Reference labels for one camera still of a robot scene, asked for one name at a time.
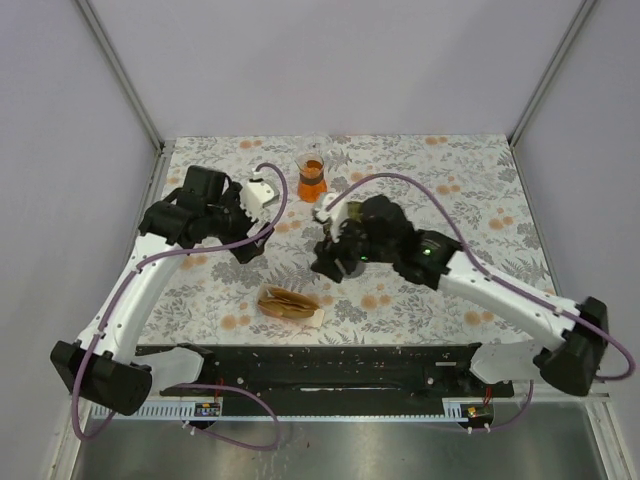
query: orange liquid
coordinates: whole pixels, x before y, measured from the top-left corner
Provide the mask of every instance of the orange liquid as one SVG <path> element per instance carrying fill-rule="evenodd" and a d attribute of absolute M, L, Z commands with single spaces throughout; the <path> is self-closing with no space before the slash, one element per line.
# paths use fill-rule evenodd
<path fill-rule="evenodd" d="M 298 196 L 305 202 L 314 203 L 321 194 L 327 191 L 327 181 L 322 178 L 316 183 L 318 177 L 324 174 L 324 165 L 317 160 L 309 160 L 300 169 L 300 181 L 298 183 Z"/>

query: robotic arm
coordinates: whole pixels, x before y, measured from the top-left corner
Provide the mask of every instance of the robotic arm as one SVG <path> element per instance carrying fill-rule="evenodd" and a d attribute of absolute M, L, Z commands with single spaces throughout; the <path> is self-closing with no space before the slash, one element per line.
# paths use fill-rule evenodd
<path fill-rule="evenodd" d="M 314 207 L 325 238 L 314 249 L 313 271 L 341 282 L 362 262 L 390 263 L 407 281 L 465 298 L 533 337 L 531 342 L 481 346 L 471 363 L 472 373 L 480 380 L 493 384 L 542 377 L 565 393 L 588 394 L 607 342 L 560 313 L 573 313 L 607 331 L 604 303 L 589 297 L 576 304 L 549 295 L 482 262 L 486 272 L 481 272 L 459 242 L 439 232 L 414 229 L 400 206 L 383 195 L 364 202 L 341 201 L 330 209 L 336 198 L 327 194 Z M 555 311 L 536 305 L 531 298 L 544 300 Z"/>
<path fill-rule="evenodd" d="M 82 359 L 96 333 L 100 333 L 100 341 L 94 346 L 84 372 L 80 389 L 83 398 L 131 415 L 149 395 L 195 381 L 204 360 L 191 346 L 135 356 L 142 328 L 183 257 L 160 255 L 162 258 L 142 270 L 138 265 L 158 254 L 191 249 L 211 236 L 223 244 L 247 240 L 247 233 L 258 223 L 262 209 L 278 197 L 277 188 L 257 172 L 242 186 L 225 173 L 189 167 L 183 186 L 145 212 L 131 257 L 91 323 L 73 344 L 60 341 L 53 348 L 51 361 L 69 391 L 73 390 Z M 247 263 L 264 252 L 270 234 L 230 251 L 240 263 Z M 114 297 L 119 301 L 109 312 L 106 327 L 100 329 Z"/>

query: gray floor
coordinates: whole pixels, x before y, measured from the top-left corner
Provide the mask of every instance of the gray floor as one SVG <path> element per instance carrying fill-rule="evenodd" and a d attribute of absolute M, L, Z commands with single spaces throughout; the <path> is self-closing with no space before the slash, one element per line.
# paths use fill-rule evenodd
<path fill-rule="evenodd" d="M 498 419 L 515 407 L 498 407 Z M 468 436 L 411 423 L 290 423 L 277 452 L 242 450 L 180 424 L 117 421 L 85 443 L 73 479 L 604 479 L 579 405 L 538 404 L 506 432 Z M 262 423 L 219 423 L 239 440 L 269 443 Z"/>

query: floral tablecloth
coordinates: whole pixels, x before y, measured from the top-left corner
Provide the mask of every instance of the floral tablecloth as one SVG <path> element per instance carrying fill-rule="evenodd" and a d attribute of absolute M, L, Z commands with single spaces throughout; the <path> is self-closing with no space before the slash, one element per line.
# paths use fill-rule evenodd
<path fill-rule="evenodd" d="M 460 225 L 476 254 L 503 271 L 549 290 L 551 278 L 503 135 L 362 135 L 333 137 L 330 190 L 371 173 L 402 172 L 431 188 Z M 177 140 L 163 195 L 187 167 L 213 167 L 244 182 L 263 161 L 280 166 L 291 195 L 265 254 L 240 265 L 227 253 L 186 257 L 147 321 L 140 344 L 463 344 L 508 343 L 527 335 L 460 298 L 407 283 L 389 265 L 369 265 L 357 279 L 334 284 L 309 269 L 322 238 L 311 206 L 295 194 L 296 137 L 185 137 Z M 383 179 L 354 193 L 384 193 L 416 228 L 452 232 L 412 186 Z M 270 207 L 275 214 L 277 206 Z M 214 245 L 212 239 L 205 245 Z M 263 282 L 302 292 L 326 311 L 320 328 L 260 314 Z"/>

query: gray wall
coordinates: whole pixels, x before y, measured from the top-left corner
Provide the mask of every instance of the gray wall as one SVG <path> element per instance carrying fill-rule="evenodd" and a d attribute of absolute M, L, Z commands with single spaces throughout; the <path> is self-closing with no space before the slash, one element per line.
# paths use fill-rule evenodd
<path fill-rule="evenodd" d="M 638 359 L 640 2 L 600 3 L 517 152 L 560 287 L 608 303 L 611 331 Z M 606 371 L 623 366 L 610 348 Z M 614 386 L 636 459 L 638 398 L 638 375 Z"/>
<path fill-rule="evenodd" d="M 108 294 L 153 151 L 69 0 L 0 15 L 0 477 L 42 478 L 68 394 L 49 362 Z"/>
<path fill-rule="evenodd" d="M 162 135 L 511 131 L 580 0 L 92 0 Z"/>

